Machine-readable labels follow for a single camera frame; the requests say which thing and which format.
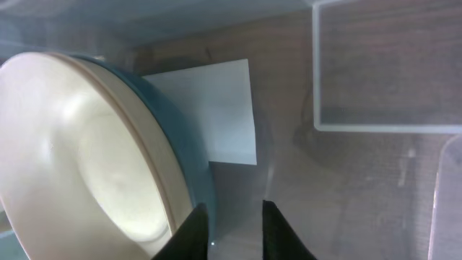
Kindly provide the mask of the white label in container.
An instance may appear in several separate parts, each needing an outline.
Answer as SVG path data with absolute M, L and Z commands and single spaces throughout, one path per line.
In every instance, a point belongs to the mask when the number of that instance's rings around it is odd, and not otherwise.
M 208 160 L 256 165 L 256 129 L 247 59 L 145 76 L 193 123 Z

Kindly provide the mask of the large cream bowl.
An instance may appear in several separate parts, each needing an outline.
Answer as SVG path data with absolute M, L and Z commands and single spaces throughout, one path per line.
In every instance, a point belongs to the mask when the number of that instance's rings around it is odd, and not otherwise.
M 150 259 L 169 233 L 149 169 L 95 84 L 51 53 L 1 66 L 1 203 L 30 259 Z
M 95 84 L 97 91 L 116 111 L 149 169 L 149 184 L 156 188 L 169 233 L 174 234 L 193 207 L 171 141 L 141 92 L 152 90 L 151 84 L 93 58 L 58 53 L 51 56 L 73 66 Z

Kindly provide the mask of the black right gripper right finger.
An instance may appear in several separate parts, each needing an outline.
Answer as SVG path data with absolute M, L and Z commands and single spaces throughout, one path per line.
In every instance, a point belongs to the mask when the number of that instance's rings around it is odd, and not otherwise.
M 273 201 L 263 200 L 263 260 L 316 260 Z

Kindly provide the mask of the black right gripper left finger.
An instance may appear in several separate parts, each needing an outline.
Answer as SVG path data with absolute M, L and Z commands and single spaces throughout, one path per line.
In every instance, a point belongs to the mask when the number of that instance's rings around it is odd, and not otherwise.
M 208 247 L 209 216 L 200 203 L 152 260 L 207 260 Z

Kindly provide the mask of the clear plastic storage container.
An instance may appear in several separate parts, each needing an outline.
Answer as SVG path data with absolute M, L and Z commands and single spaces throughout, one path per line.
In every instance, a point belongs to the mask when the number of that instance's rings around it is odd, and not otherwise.
M 209 160 L 208 259 L 263 258 L 263 200 L 317 259 L 461 257 L 459 1 L 3 1 L 22 53 L 248 60 L 257 164 Z

